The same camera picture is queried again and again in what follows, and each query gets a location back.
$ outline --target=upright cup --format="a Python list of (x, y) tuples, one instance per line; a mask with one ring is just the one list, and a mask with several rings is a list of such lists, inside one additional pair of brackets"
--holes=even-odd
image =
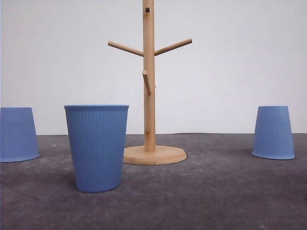
[(119, 186), (128, 105), (66, 105), (77, 188), (97, 193)]

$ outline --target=round wooden base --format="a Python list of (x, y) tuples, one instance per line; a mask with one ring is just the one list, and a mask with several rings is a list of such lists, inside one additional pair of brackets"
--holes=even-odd
[(156, 146), (155, 151), (145, 152), (144, 146), (125, 148), (124, 163), (138, 165), (171, 164), (187, 158), (183, 149), (171, 146)]

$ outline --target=cup rim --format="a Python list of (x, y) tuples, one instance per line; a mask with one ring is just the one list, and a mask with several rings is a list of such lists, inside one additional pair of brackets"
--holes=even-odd
[(127, 104), (68, 104), (64, 108), (71, 107), (129, 107)]

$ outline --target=upside-down cup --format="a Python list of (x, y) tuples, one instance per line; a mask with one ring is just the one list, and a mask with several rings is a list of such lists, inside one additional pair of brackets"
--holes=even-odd
[(0, 112), (0, 161), (37, 158), (38, 147), (31, 107), (3, 107)]
[(295, 158), (288, 106), (260, 106), (252, 155), (274, 160)]

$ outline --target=blue plastic cup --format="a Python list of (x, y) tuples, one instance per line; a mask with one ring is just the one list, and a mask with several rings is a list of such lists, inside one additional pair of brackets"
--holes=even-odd
[(39, 156), (32, 108), (1, 108), (0, 145), (1, 162), (26, 161)]
[(128, 105), (66, 105), (77, 189), (104, 192), (119, 186)]
[(274, 160), (295, 158), (288, 106), (258, 108), (252, 155)]

